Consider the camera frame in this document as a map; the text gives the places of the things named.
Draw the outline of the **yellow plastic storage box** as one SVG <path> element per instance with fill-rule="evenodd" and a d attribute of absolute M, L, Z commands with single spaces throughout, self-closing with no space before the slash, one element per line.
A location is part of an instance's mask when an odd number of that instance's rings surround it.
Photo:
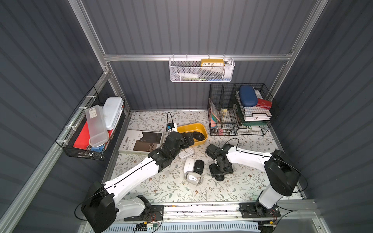
<path fill-rule="evenodd" d="M 199 132 L 202 135 L 204 135 L 204 137 L 205 137 L 204 140 L 198 141 L 197 139 L 194 139 L 193 147 L 197 147 L 197 146 L 205 144 L 207 139 L 208 139 L 207 131 L 206 131 L 204 125 L 201 124 L 201 123 L 192 123 L 192 124 L 187 124 L 187 125 L 183 125 L 183 126 L 178 126 L 177 131 L 179 133 Z"/>

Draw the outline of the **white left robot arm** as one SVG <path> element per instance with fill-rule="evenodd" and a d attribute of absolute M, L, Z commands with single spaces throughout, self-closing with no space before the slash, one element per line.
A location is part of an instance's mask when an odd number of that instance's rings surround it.
<path fill-rule="evenodd" d="M 94 182 L 81 204 L 81 212 L 93 231 L 102 233 L 119 219 L 148 216 L 151 204 L 142 195 L 125 204 L 120 201 L 133 188 L 170 166 L 180 151 L 193 145 L 191 133 L 171 132 L 161 147 L 123 175 L 104 183 Z"/>

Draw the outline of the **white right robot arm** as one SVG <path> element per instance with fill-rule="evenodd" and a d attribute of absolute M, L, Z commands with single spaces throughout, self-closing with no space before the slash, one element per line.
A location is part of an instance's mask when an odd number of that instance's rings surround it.
<path fill-rule="evenodd" d="M 262 191 L 253 203 L 240 204 L 239 211 L 243 218 L 249 217 L 280 217 L 276 204 L 284 196 L 289 197 L 301 177 L 301 172 L 286 160 L 281 150 L 272 153 L 244 150 L 231 144 L 220 148 L 210 144 L 206 154 L 214 160 L 209 165 L 212 178 L 222 182 L 225 175 L 234 173 L 233 164 L 240 164 L 264 172 L 269 185 Z"/>

